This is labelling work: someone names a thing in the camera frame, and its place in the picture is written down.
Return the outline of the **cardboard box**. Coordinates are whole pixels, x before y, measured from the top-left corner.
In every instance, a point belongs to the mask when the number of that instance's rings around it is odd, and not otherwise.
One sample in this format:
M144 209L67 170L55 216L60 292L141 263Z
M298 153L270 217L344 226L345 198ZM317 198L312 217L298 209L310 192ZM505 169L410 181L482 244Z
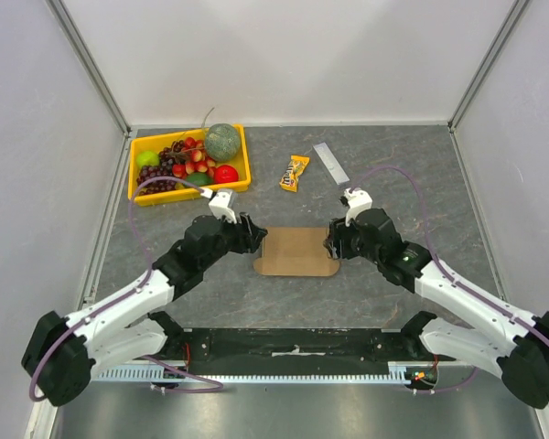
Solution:
M333 276L340 263L324 247L327 236L327 228L268 227L253 268L264 276Z

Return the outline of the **yellow candy bag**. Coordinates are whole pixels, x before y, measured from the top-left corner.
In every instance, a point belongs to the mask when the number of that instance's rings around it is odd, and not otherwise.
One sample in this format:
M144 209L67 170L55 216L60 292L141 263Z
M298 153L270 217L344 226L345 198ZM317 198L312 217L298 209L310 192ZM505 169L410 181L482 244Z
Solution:
M310 158L305 155L292 155L288 166L279 181L281 189L290 192L297 192L298 180L304 173L310 162Z

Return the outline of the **white tape strip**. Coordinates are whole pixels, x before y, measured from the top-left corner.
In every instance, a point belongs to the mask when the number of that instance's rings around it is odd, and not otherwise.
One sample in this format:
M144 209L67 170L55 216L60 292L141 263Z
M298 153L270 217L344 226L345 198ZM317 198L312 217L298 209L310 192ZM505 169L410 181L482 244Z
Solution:
M304 351L300 346L295 345L293 349L288 351L273 351L271 353L272 358L278 357L325 357L326 352L310 352Z

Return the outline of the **green apple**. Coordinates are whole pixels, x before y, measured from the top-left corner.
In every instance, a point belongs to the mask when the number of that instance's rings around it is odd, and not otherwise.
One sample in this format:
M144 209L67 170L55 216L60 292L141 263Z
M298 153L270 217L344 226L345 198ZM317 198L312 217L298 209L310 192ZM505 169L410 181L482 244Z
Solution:
M143 151L136 155L135 163L139 169L144 166L159 166L160 158L154 151Z

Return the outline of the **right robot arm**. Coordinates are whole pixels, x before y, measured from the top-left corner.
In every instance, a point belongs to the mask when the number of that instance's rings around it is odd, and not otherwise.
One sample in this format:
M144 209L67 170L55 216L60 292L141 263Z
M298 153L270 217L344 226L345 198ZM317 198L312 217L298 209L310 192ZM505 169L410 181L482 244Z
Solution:
M501 379L530 407L549 404L549 311L537 316L470 283L435 261L427 248L403 240L380 209L332 220L324 245L334 259L366 259L389 283L468 323L457 327L424 314L418 328L401 336L406 357L419 360L432 353L458 359Z

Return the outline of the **dark purple grape bunch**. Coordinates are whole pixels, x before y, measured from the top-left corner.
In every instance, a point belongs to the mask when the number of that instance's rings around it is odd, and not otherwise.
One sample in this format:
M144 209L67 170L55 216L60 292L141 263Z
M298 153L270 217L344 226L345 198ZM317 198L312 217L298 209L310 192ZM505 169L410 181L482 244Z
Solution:
M157 177L172 177L172 165L168 166L143 166L138 174L136 183L138 186L142 185L148 180ZM164 193L175 190L177 186L176 182L169 180L158 180L152 183L146 184L140 191L139 196L154 195L157 193Z

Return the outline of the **red cherry bunch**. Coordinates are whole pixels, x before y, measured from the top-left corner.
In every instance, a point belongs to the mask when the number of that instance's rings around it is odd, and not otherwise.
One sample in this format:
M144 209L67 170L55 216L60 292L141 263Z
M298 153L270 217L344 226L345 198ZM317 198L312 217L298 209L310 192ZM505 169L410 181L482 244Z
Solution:
M185 179L189 174L200 172L213 179L216 162L207 155L203 140L193 137L176 140L158 155L160 165L172 165L173 177Z

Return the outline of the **green netted melon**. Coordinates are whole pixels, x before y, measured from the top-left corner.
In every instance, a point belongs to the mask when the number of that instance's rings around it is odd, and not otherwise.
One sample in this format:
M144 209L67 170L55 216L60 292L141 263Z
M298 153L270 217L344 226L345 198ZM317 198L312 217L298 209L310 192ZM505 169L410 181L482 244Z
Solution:
M209 157L217 162L228 162L242 145L238 130L228 123L216 123L206 132L205 149Z

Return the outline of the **red tomato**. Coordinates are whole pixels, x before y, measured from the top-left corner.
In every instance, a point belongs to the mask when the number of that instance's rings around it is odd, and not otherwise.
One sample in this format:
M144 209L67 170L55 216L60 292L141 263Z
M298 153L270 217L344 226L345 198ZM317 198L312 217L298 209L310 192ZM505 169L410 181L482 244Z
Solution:
M239 180L239 173L233 166L217 166L213 173L213 180L215 184L234 183Z

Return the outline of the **clear plastic stick box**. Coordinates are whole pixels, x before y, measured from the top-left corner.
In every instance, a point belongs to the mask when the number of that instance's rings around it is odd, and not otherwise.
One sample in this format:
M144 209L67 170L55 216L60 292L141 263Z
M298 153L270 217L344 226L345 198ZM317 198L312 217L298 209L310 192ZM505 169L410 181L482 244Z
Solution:
M327 169L332 180L338 186L346 185L350 182L349 176L326 143L314 145L313 149L318 155L322 165Z

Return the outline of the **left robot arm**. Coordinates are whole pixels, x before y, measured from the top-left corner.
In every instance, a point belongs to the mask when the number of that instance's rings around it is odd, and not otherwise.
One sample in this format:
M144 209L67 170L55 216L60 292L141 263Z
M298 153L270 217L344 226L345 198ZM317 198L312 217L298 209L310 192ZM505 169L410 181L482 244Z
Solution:
M30 399L60 407L110 367L155 354L174 359L183 346L179 326L157 309L194 289L226 254L256 252L267 234L246 213L232 222L198 216L181 239L121 290L66 316L47 312L21 360L31 379Z

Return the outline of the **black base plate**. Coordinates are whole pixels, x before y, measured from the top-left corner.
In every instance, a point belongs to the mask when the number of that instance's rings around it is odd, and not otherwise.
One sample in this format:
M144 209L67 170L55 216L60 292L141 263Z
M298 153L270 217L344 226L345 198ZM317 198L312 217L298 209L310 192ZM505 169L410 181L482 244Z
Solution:
M311 376L385 374L388 363L431 363L409 333L377 328L192 328L154 359L185 360L196 375Z

